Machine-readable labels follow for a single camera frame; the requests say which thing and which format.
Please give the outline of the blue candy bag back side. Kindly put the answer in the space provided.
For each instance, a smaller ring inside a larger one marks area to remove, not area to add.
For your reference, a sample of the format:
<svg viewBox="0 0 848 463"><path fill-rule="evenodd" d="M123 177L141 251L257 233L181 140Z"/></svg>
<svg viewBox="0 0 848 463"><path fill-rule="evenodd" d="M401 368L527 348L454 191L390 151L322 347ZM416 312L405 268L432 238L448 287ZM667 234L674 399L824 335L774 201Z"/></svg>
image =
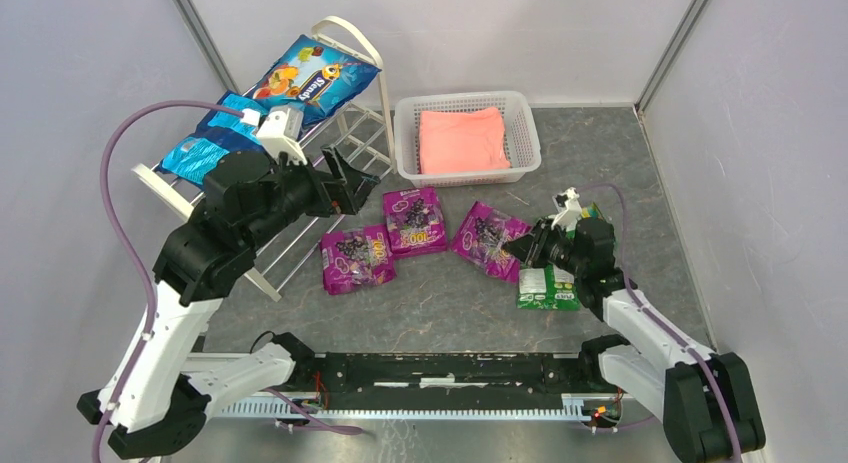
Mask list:
<svg viewBox="0 0 848 463"><path fill-rule="evenodd" d="M159 171L174 174L202 188L205 175L229 153L264 151L255 131L255 126L244 123L240 117L209 111L195 131L162 158Z"/></svg>

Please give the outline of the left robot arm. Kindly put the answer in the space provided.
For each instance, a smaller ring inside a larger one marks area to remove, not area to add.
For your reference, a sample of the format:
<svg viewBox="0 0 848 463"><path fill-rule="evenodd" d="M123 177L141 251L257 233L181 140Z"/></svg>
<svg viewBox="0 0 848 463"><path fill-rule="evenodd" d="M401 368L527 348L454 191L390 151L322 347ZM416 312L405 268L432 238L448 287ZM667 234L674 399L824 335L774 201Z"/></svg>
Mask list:
<svg viewBox="0 0 848 463"><path fill-rule="evenodd" d="M211 316L268 242L302 216L359 212L380 177L324 148L327 169L286 155L232 152L204 179L204 197L173 230L148 273L149 299L112 381L77 407L123 460L185 448L222 409L284 384L307 353L291 335L190 376L183 365Z"/></svg>

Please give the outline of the green candy bag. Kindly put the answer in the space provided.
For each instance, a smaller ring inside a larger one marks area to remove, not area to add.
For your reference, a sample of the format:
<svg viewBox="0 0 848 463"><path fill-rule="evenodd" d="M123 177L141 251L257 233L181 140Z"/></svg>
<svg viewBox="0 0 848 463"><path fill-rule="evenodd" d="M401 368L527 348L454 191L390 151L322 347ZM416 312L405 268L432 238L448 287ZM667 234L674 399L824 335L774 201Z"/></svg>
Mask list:
<svg viewBox="0 0 848 463"><path fill-rule="evenodd" d="M582 207L580 218L597 218L600 220L605 220L605 217L596 202L591 202L588 206Z"/></svg>
<svg viewBox="0 0 848 463"><path fill-rule="evenodd" d="M581 308L574 277L553 265L520 269L516 306L519 309L552 311L577 311Z"/></svg>

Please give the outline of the blue candy bag with fruits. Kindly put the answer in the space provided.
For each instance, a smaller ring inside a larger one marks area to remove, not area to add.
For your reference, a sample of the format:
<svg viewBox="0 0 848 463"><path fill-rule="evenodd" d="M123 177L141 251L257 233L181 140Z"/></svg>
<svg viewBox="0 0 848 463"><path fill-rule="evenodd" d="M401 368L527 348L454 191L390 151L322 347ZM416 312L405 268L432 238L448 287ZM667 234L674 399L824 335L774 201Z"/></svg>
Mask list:
<svg viewBox="0 0 848 463"><path fill-rule="evenodd" d="M300 36L255 84L249 97L267 109L290 105L302 125L333 116L364 91L380 69L305 35Z"/></svg>

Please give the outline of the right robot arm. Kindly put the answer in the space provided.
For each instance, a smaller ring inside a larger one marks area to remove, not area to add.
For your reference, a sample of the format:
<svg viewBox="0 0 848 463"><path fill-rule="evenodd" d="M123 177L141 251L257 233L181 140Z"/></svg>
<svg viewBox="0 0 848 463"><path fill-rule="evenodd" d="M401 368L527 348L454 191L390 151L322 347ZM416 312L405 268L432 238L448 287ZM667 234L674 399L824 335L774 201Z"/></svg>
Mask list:
<svg viewBox="0 0 848 463"><path fill-rule="evenodd" d="M532 268L553 266L574 279L580 303L613 329L583 344L581 355L606 382L661 422L682 462L736 461L766 444L749 369L687 336L651 305L617 263L607 221L582 218L572 233L552 219L503 248Z"/></svg>

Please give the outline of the purple candy bag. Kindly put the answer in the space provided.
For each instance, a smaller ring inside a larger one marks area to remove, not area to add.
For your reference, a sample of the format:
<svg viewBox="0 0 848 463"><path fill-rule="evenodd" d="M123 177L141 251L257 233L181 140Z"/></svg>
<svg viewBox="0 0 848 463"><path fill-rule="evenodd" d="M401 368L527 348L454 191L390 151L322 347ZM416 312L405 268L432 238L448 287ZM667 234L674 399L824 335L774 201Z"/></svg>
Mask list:
<svg viewBox="0 0 848 463"><path fill-rule="evenodd" d="M531 226L481 201L475 201L452 238L449 249L487 276L517 284L521 263L502 249Z"/></svg>
<svg viewBox="0 0 848 463"><path fill-rule="evenodd" d="M325 233L319 246L323 287L330 295L380 286L396 278L385 225Z"/></svg>
<svg viewBox="0 0 848 463"><path fill-rule="evenodd" d="M383 195L389 245L398 259L446 251L448 236L434 188L413 188Z"/></svg>

